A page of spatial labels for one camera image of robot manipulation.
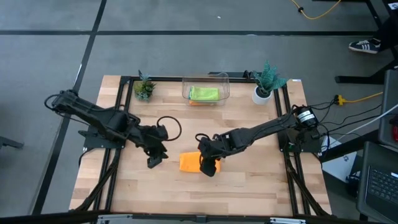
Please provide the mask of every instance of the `clear plastic container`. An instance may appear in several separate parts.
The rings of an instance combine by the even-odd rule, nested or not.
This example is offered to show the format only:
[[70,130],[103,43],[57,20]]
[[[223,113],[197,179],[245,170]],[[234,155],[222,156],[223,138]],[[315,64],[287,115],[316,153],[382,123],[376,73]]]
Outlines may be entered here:
[[[192,91],[198,93],[198,90],[202,94],[192,95]],[[187,105],[190,106],[223,106],[229,97],[228,74],[223,72],[205,77],[183,77],[182,96],[187,99]]]

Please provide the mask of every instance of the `wooden table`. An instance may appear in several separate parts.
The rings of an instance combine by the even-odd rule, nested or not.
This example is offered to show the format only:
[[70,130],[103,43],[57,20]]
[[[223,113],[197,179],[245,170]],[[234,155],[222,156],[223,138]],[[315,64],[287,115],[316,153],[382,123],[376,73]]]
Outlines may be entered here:
[[[119,80],[120,76],[104,76],[97,105],[114,106]],[[290,80],[287,86],[291,104],[306,105],[301,81]],[[169,158],[153,169],[147,168],[147,156],[141,148],[129,141],[126,143],[121,153],[111,211],[291,216],[286,170],[276,134],[256,141],[243,153],[224,159],[221,172],[214,177],[178,169],[180,153],[198,150],[196,133],[212,136],[234,128],[250,128],[277,117],[274,98],[265,106],[252,102],[254,87],[253,83],[230,83],[231,94],[226,104],[214,107],[187,106],[186,99],[182,98],[181,82],[157,82],[149,103],[132,97],[129,112],[140,117],[142,125],[154,125],[159,117],[169,115],[181,122],[183,131],[176,141],[164,142]],[[282,91],[280,97],[284,109]],[[170,138],[178,134],[174,121],[165,119],[162,122]],[[103,156],[104,150],[98,149],[83,157],[71,209],[79,206],[97,184]],[[301,154],[301,160],[309,191],[322,208],[331,213],[319,161],[307,153]],[[107,191],[105,186],[100,208],[104,208]],[[299,211],[303,213],[297,186],[296,194]]]

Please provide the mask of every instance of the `white pot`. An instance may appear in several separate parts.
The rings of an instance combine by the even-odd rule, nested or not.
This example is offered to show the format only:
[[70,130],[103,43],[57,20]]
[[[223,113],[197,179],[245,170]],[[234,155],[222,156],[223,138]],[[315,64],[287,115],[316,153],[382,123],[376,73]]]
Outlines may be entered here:
[[263,98],[263,97],[260,97],[259,95],[257,95],[257,93],[256,93],[257,88],[259,88],[259,87],[258,87],[258,86],[255,87],[255,89],[254,89],[254,91],[253,91],[253,94],[252,94],[251,98],[253,99],[253,102],[254,102],[255,104],[257,104],[257,105],[264,105],[264,104],[266,104],[266,103],[269,101],[269,99],[272,97],[272,92],[271,92],[271,94],[270,94],[267,98]]

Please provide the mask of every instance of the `floor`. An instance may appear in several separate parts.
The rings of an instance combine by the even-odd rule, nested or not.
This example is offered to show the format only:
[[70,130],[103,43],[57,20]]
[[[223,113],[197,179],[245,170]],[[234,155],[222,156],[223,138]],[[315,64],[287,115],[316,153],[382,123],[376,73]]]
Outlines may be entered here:
[[[319,15],[334,4],[297,2],[309,15]],[[382,21],[385,20],[387,11],[381,2],[373,0],[372,3]],[[302,79],[311,105],[330,101],[335,94],[354,100],[382,91],[382,86],[377,85],[336,84],[334,76],[369,76],[392,60],[389,50],[377,55],[348,50],[348,43],[368,38],[353,34],[368,34],[377,29],[367,5],[361,2],[343,2],[329,15],[310,21],[288,0],[112,0],[106,3],[101,20],[97,20],[100,23],[95,26],[100,4],[101,0],[0,1],[0,136],[25,143],[21,150],[10,147],[0,150],[0,217],[31,213],[61,122],[60,117],[45,109],[43,101],[51,94],[72,88],[77,74],[82,78],[80,96],[95,101],[103,75],[137,75],[138,69],[151,75],[240,72],[260,70],[264,61],[269,60],[278,66],[283,77]],[[73,33],[93,28],[98,29],[98,34],[104,30],[214,32],[200,35],[144,32],[92,35],[91,39],[90,32]],[[16,30],[14,34],[20,35],[2,30]],[[22,30],[59,32],[32,35]],[[216,32],[232,30],[303,33],[230,35]],[[358,32],[347,35],[338,31]],[[334,106],[325,121],[340,122],[345,116],[380,103],[380,98],[373,98],[363,103]],[[377,113],[376,110],[358,119]],[[376,126],[358,133],[369,132]],[[75,122],[69,124],[43,213],[68,210],[83,145],[77,131],[84,128]],[[351,128],[342,128],[341,133]],[[333,181],[326,178],[333,214],[358,219],[352,198],[335,193],[333,189],[338,188],[339,183]]]

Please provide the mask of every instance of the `green sponge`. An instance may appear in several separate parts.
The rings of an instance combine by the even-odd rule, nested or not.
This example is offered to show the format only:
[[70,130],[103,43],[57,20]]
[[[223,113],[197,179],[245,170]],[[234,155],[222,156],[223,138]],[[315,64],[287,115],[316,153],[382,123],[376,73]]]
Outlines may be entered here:
[[189,97],[190,100],[216,101],[220,100],[220,91],[218,88],[191,86]]

